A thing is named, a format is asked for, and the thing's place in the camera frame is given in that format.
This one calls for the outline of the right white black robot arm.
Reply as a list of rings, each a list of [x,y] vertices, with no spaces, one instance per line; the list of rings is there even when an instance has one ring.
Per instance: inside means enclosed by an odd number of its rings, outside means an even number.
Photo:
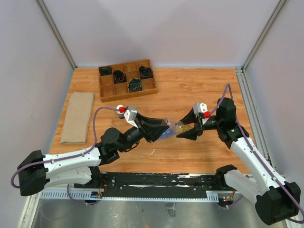
[[[285,219],[294,222],[293,217],[304,212],[300,206],[300,187],[295,182],[287,182],[258,151],[239,124],[232,99],[219,99],[215,112],[212,115],[206,104],[196,103],[181,119],[182,123],[194,127],[177,137],[196,140],[204,131],[216,130],[220,140],[243,161],[254,178],[251,180],[235,166],[226,165],[217,169],[216,186],[220,190],[231,187],[240,192],[254,204],[258,216],[267,225]]]

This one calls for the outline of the clear jar of yellow pills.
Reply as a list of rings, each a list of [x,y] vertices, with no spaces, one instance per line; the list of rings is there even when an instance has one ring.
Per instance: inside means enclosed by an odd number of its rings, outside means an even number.
[[[188,124],[185,124],[181,121],[174,121],[171,119],[163,119],[162,125],[167,125],[170,130],[172,130],[175,134],[184,133],[192,129],[192,127]]]

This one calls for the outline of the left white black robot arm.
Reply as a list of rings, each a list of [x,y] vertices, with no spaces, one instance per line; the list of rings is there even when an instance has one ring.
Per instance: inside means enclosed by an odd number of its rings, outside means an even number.
[[[125,114],[131,128],[122,133],[117,128],[107,129],[101,141],[85,149],[63,154],[43,154],[32,151],[17,167],[21,196],[31,196],[57,185],[79,184],[98,187],[102,182],[99,166],[119,159],[120,152],[136,148],[141,139],[157,141],[169,126],[164,119],[147,118],[139,113]]]

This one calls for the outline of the blue weekly pill organizer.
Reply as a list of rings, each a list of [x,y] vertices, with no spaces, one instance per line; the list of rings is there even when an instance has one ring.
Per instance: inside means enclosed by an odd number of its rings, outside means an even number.
[[[168,138],[168,137],[171,137],[171,136],[174,136],[176,135],[176,133],[171,129],[167,129],[160,137],[159,137],[159,140],[160,139],[164,139],[164,138]]]

